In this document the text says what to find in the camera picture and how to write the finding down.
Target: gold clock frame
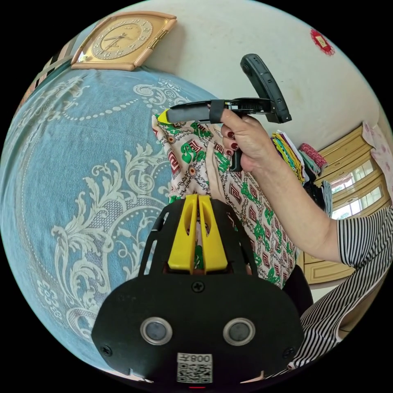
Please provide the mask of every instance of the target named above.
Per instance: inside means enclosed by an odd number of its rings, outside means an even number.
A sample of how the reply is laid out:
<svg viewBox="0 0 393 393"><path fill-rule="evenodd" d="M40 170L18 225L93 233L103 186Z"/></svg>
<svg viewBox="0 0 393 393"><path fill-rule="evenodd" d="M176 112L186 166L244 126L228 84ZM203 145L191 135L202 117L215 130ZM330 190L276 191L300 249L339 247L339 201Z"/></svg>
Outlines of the gold clock frame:
<svg viewBox="0 0 393 393"><path fill-rule="evenodd" d="M148 40L147 47L142 46L138 48L134 55L136 55L136 59L132 62L130 61L121 61L120 59L109 59L106 61L78 61L82 51L89 44L92 38L107 24L111 21L121 18L128 18L132 16L140 16L146 17L148 19L149 16L153 16L155 18L160 18L163 20L163 26L151 36ZM102 20L100 23L95 26L95 28L91 31L91 33L85 38L83 43L80 45L75 55L71 60L71 68L72 69L96 69L96 70L123 70L123 71L133 71L136 67L140 67L146 59L152 54L154 48L157 44L172 30L177 22L177 18L175 15L164 14L162 12L156 11L131 11L131 12L120 12L118 14L110 15L109 17Z"/></svg>

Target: bed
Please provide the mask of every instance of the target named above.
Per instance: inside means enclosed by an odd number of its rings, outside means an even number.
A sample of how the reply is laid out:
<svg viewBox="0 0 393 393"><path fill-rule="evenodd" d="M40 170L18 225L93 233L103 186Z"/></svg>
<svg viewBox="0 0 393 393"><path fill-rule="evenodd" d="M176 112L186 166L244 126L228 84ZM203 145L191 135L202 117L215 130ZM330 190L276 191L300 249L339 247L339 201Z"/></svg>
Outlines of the bed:
<svg viewBox="0 0 393 393"><path fill-rule="evenodd" d="M171 169L151 116L211 98L148 68L65 64L13 119L0 167L7 258L40 321L94 367L107 368L90 339L98 308L135 277L151 226L168 204Z"/></svg>

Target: black and white stripes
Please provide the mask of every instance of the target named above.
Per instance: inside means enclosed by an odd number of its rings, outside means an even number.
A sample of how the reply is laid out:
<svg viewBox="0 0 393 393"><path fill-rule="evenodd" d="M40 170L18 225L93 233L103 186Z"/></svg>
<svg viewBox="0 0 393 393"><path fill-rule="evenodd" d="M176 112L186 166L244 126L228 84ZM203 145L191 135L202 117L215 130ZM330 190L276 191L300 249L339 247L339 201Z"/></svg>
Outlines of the black and white stripes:
<svg viewBox="0 0 393 393"><path fill-rule="evenodd" d="M339 253L356 271L313 304L301 317L305 339L294 361L277 375L304 366L330 351L341 339L338 329L350 312L381 280L393 260L393 207L368 217L337 221Z"/></svg>

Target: black screw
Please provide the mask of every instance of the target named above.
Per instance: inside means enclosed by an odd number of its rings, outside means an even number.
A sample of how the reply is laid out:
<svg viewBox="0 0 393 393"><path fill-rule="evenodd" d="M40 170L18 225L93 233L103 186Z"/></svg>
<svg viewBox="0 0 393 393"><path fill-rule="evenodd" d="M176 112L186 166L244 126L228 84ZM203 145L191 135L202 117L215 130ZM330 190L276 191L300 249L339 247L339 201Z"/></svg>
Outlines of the black screw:
<svg viewBox="0 0 393 393"><path fill-rule="evenodd" d="M203 292L205 289L205 284L201 281L196 281L191 286L192 290L196 293Z"/></svg>
<svg viewBox="0 0 393 393"><path fill-rule="evenodd" d="M283 353L282 353L282 357L284 359L286 359L287 357L289 357L290 355L292 355L295 352L295 350L292 347L287 348Z"/></svg>
<svg viewBox="0 0 393 393"><path fill-rule="evenodd" d="M107 346L104 345L103 347L100 348L101 352L105 355L105 356L112 356L112 350Z"/></svg>

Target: hand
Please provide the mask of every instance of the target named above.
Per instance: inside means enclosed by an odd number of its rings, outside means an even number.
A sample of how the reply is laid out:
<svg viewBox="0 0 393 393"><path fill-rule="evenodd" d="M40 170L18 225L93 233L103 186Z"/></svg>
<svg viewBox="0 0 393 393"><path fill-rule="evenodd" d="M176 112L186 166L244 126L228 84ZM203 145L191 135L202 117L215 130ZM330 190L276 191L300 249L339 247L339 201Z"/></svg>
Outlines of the hand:
<svg viewBox="0 0 393 393"><path fill-rule="evenodd" d="M267 157L277 154L271 139L261 123L251 116L240 118L229 109L224 109L221 117L223 144L227 153L233 154L237 145L242 151L240 161L246 172L253 172L263 165Z"/></svg>

